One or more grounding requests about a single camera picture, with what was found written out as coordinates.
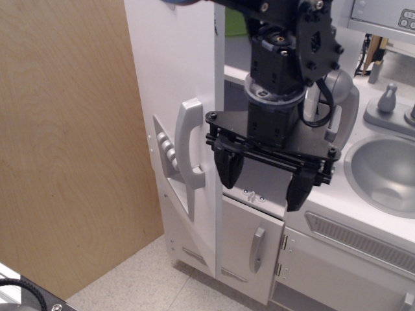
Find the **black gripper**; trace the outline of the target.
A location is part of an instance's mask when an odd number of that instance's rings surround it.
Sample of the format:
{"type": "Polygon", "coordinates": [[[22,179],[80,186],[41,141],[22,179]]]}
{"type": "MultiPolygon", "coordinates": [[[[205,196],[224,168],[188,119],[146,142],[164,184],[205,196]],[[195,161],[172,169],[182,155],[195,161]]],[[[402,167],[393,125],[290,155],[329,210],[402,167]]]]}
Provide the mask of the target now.
{"type": "Polygon", "coordinates": [[[293,173],[287,189],[287,211],[299,211],[314,185],[328,184],[340,150],[317,136],[297,119],[297,108],[287,113],[249,104],[246,111],[210,111],[207,144],[221,183],[232,189],[249,158],[293,173]]]}

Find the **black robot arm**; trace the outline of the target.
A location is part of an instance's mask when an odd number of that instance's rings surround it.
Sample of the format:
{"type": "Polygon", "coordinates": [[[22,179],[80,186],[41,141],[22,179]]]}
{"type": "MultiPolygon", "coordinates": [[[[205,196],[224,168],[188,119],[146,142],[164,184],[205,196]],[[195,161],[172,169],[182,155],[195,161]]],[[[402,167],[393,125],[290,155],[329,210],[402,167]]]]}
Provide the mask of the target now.
{"type": "Polygon", "coordinates": [[[222,184],[232,188],[249,158],[292,174],[287,210],[329,183],[338,148],[313,130],[336,112],[324,79],[339,68],[331,1],[224,1],[240,12],[252,48],[244,111],[206,114],[206,135],[222,184]]]}

